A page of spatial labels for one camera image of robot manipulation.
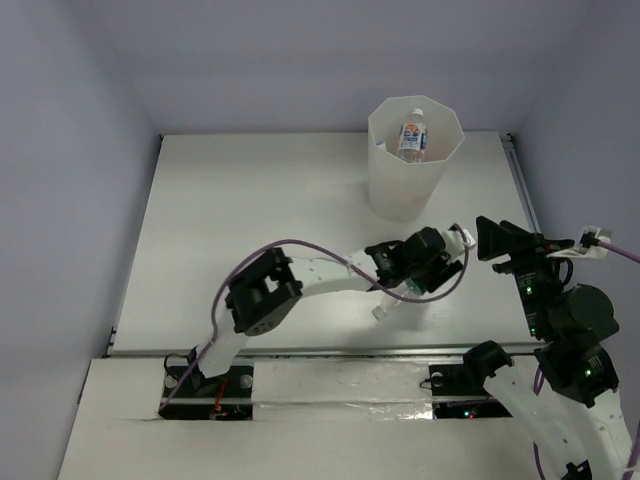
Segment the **clear bottle green label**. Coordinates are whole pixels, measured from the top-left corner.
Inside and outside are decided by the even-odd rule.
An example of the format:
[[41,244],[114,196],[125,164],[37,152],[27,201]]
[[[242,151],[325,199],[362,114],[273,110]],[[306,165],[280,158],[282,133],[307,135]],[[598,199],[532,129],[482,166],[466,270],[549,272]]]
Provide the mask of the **clear bottle green label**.
[[407,279],[392,289],[393,295],[385,294],[380,303],[371,311],[378,321],[387,319],[391,312],[403,304],[411,304],[413,300],[421,300],[426,290],[418,282]]

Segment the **clear bottle blue orange label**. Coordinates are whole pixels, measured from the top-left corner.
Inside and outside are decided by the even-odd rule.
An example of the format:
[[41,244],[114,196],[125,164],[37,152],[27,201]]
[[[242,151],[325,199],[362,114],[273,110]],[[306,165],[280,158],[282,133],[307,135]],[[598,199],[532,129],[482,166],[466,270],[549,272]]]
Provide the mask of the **clear bottle blue orange label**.
[[414,108],[404,119],[398,137],[396,156],[406,163],[421,163],[425,160],[428,140],[424,111]]

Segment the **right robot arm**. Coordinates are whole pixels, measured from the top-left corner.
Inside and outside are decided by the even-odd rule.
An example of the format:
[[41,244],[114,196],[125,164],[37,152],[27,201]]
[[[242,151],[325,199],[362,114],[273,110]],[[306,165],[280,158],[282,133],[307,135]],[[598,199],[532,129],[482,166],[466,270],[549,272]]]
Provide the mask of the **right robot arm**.
[[550,240],[506,220],[476,219],[477,255],[498,274],[512,275],[535,349],[540,378],[566,409],[565,424],[524,385],[511,357],[494,341],[463,356],[462,384],[486,391],[528,433],[560,479],[630,479],[639,460],[639,437],[631,435],[621,410],[619,378],[603,340],[619,330],[614,307],[599,288],[569,286],[560,265],[577,259],[601,260],[616,247],[611,234],[587,227],[578,241]]

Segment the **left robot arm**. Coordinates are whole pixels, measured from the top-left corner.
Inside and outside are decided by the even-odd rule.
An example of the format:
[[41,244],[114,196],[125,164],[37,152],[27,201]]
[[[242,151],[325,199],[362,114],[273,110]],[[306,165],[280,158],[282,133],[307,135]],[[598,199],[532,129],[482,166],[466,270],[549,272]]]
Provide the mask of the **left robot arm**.
[[474,246],[457,224],[425,227],[346,256],[297,239],[268,244],[241,261],[215,294],[210,337],[185,355],[185,366],[166,367],[175,384],[165,399],[215,392],[248,340],[273,331],[306,297],[381,291],[397,303],[444,299],[463,280]]

